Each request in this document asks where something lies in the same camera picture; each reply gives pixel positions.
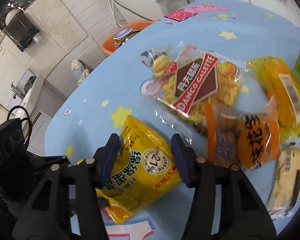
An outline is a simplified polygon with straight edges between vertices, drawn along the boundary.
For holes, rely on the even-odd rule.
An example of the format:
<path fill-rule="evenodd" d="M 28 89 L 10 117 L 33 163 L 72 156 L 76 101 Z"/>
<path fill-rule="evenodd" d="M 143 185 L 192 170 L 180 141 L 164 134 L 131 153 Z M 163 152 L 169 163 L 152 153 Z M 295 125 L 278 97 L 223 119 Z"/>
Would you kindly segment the white cracker snack pack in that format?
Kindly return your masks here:
<path fill-rule="evenodd" d="M 300 147 L 282 145 L 276 162 L 275 179 L 267 204 L 272 220 L 289 217 L 300 196 Z"/>

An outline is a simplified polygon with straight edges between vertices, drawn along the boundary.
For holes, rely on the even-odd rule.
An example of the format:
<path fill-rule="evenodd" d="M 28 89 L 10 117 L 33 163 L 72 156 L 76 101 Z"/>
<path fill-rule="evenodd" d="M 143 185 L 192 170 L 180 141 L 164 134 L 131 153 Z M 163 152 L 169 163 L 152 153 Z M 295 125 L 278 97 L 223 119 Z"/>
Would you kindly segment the orange peanut snack bag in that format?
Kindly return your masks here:
<path fill-rule="evenodd" d="M 208 161 L 252 171 L 277 159 L 280 129 L 275 96 L 258 113 L 211 103 L 205 109 Z"/>

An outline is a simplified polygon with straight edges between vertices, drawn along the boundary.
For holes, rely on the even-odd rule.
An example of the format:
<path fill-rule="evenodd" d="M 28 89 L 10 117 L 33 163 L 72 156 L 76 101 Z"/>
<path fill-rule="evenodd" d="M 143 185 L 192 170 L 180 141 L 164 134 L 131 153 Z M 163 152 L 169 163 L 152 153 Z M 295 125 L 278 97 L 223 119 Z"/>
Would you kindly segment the yellow chips snack bag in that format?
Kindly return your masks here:
<path fill-rule="evenodd" d="M 129 115 L 120 134 L 121 152 L 110 180 L 97 195 L 115 224 L 122 224 L 141 209 L 168 193 L 181 177 L 168 142 L 152 128 Z"/>

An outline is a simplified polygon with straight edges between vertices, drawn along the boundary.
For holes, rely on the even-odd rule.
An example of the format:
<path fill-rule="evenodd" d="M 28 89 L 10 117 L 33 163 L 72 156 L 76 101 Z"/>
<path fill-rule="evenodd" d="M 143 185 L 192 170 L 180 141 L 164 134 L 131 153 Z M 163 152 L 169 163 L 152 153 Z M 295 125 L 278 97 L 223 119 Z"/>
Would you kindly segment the Danco Galette snack bag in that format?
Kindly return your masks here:
<path fill-rule="evenodd" d="M 157 99 L 195 127 L 205 121 L 205 104 L 233 107 L 244 83 L 242 61 L 192 44 L 148 49 L 141 56 L 152 71 L 141 86 L 142 95 Z"/>

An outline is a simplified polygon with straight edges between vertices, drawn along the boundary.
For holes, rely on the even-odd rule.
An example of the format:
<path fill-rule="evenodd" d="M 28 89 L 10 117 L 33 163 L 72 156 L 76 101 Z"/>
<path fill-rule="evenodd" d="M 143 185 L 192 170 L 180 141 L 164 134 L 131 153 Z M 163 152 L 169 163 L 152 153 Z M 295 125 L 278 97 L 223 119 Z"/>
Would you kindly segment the yellow barcode snack pack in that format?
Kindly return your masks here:
<path fill-rule="evenodd" d="M 275 96 L 280 142 L 300 136 L 300 85 L 288 64 L 273 56 L 247 62 L 247 72 L 260 84 L 267 96 Z"/>

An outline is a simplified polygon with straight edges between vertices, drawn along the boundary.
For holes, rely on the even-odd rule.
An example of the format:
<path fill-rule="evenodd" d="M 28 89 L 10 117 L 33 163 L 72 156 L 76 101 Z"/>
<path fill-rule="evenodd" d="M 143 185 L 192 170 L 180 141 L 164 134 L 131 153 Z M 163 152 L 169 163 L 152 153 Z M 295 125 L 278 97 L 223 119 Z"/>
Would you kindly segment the orange plastic basin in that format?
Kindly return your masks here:
<path fill-rule="evenodd" d="M 154 21 L 136 21 L 125 25 L 119 30 L 115 31 L 101 45 L 101 50 L 107 55 L 112 54 L 117 48 L 119 48 L 124 40 L 128 37 L 131 38 L 143 31 L 146 27 L 153 24 Z"/>

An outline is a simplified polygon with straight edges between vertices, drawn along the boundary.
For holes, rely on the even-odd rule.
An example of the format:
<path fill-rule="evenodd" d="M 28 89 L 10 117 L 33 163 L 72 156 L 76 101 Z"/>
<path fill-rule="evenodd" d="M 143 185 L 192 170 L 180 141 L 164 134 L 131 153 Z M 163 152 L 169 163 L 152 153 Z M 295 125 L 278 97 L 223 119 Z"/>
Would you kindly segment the blue cartoon tablecloth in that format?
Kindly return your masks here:
<path fill-rule="evenodd" d="M 293 67 L 300 49 L 300 27 L 292 20 L 256 5 L 236 0 L 198 0 L 187 7 L 215 7 L 221 11 L 190 16 L 178 9 L 118 48 L 107 57 L 66 100 L 45 134 L 46 156 L 68 155 L 72 164 L 92 157 L 112 133 L 122 131 L 128 115 L 157 131 L 169 144 L 172 135 L 186 134 L 198 155 L 206 154 L 207 140 L 188 122 L 159 101 L 162 88 L 173 76 L 156 78 L 146 66 L 146 50 L 169 48 L 178 55 L 180 42 L 213 51 L 235 63 L 243 77 L 245 63 L 258 56 L 278 56 Z M 250 77 L 235 107 L 258 112 L 267 103 L 266 93 Z M 110 239 L 181 239 L 194 189 L 180 183 L 163 197 L 116 225 L 106 211 L 102 217 Z"/>

